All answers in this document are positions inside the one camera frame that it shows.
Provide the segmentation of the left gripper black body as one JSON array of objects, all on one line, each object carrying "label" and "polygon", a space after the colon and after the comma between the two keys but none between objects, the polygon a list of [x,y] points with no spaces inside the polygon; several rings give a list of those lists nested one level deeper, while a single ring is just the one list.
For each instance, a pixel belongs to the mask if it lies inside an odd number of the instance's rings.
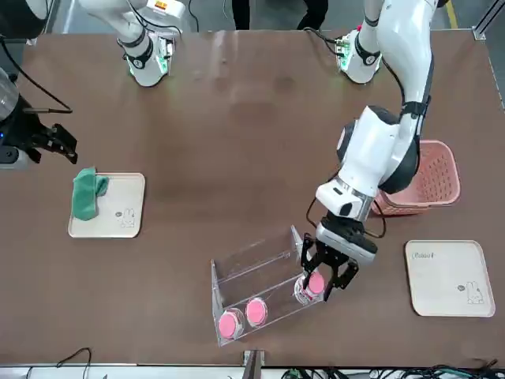
[{"label": "left gripper black body", "polygon": [[333,272],[337,272],[339,267],[347,264],[346,271],[357,272],[357,263],[352,261],[347,255],[339,252],[336,249],[327,246],[323,242],[316,240],[316,253],[310,261],[312,269],[319,267],[321,264],[331,267]]}]

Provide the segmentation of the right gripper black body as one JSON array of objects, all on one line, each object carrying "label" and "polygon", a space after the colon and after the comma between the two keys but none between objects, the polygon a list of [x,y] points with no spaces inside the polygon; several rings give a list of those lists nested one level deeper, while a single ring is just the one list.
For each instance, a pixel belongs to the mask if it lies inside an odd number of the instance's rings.
[{"label": "right gripper black body", "polygon": [[14,111],[1,121],[1,162],[34,163],[28,158],[27,149],[32,147],[39,127],[39,117],[24,110]]}]

